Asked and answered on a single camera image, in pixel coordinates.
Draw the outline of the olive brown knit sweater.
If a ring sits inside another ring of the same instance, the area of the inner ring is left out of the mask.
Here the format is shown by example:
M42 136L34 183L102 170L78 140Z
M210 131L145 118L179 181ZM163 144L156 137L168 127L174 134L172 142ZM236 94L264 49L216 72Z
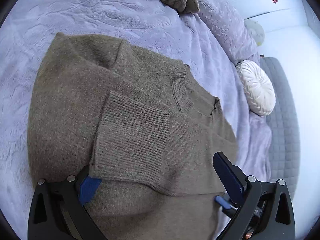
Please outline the olive brown knit sweater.
M125 40L56 34L28 120L34 183L89 166L87 209L109 239L209 239L224 191L213 155L237 155L220 100L190 68Z

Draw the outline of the grey quilted mattress pad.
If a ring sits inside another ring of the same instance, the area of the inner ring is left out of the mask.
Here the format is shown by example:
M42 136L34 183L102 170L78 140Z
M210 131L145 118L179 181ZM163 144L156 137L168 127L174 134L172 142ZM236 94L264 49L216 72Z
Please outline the grey quilted mattress pad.
M295 196L300 165L300 133L295 102L285 72L274 57L260 58L260 67L270 78L276 94L276 104L266 122L272 131L268 151L270 181L284 179L290 197Z

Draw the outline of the white round pleated cushion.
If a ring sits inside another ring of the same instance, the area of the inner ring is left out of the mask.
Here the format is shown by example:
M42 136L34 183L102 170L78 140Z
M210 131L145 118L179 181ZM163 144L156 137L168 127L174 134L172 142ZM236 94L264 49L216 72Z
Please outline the white round pleated cushion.
M249 109L259 115L267 116L276 105L276 93L268 75L254 61L244 60L236 65Z

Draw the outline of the lavender plush bed blanket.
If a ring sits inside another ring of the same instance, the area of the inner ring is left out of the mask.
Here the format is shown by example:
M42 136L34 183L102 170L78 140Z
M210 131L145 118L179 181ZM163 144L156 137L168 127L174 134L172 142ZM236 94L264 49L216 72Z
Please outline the lavender plush bed blanket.
M179 14L159 0L18 0L1 26L1 210L27 237L33 187L27 122L33 84L55 34L103 34L182 60L217 96L237 137L236 164L270 178L271 129L249 111L235 65L259 61L256 42L225 0L199 0L199 14Z

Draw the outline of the white round plush toy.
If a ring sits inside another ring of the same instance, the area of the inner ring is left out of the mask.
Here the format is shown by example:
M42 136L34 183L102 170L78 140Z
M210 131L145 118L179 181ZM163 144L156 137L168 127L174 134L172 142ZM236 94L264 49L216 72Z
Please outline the white round plush toy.
M265 32L263 27L253 20L244 20L245 27L248 30L248 33L255 40L257 46L261 46L265 39Z

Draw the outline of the white wardrobe with flower stickers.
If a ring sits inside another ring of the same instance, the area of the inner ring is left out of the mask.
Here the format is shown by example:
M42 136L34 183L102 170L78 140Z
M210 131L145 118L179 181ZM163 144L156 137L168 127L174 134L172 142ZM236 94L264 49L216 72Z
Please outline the white wardrobe with flower stickers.
M302 0L226 0L244 20L258 22L266 33L307 25Z

